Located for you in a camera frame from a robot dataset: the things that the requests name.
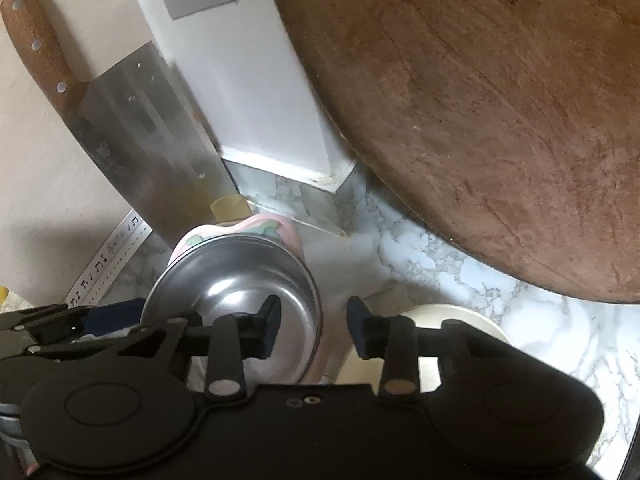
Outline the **small beige cup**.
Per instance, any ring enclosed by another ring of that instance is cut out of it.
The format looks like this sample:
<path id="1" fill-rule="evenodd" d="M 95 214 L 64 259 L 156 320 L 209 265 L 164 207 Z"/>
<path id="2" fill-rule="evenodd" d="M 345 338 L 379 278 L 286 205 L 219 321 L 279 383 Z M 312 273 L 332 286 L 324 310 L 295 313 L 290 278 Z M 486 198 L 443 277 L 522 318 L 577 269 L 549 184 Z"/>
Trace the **small beige cup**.
<path id="1" fill-rule="evenodd" d="M 239 222 L 253 214 L 246 198 L 241 194 L 221 196 L 209 208 L 217 223 Z"/>

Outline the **round wooden cutting board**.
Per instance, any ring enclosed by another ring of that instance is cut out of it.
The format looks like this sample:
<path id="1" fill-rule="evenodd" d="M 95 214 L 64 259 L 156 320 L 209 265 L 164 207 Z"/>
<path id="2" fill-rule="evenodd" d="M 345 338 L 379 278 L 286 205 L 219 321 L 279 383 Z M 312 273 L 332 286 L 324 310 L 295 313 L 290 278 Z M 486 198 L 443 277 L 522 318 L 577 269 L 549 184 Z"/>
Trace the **round wooden cutting board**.
<path id="1" fill-rule="evenodd" d="M 338 131 L 437 235 L 639 299 L 639 0 L 274 0 Z"/>

